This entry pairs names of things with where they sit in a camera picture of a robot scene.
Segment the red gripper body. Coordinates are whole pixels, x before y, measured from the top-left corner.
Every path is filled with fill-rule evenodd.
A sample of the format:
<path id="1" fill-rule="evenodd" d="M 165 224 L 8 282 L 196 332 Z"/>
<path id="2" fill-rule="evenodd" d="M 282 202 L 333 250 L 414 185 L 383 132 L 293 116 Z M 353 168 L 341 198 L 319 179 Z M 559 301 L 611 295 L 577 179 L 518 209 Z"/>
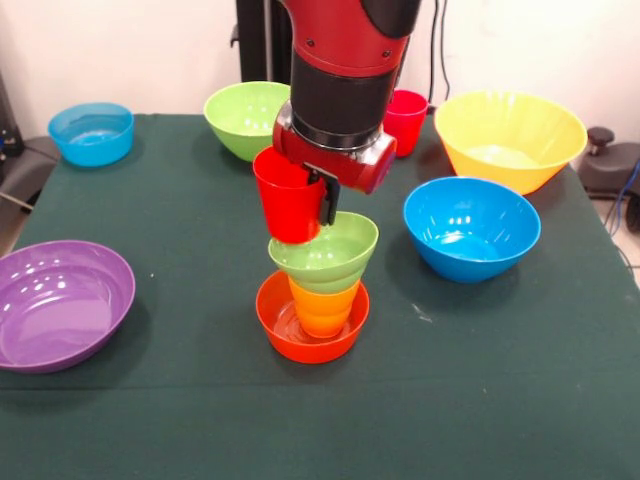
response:
<path id="1" fill-rule="evenodd" d="M 397 140 L 380 126 L 355 135 L 318 130 L 299 118 L 291 102 L 286 101 L 275 120 L 273 145 L 291 163 L 370 194 L 389 171 Z"/>

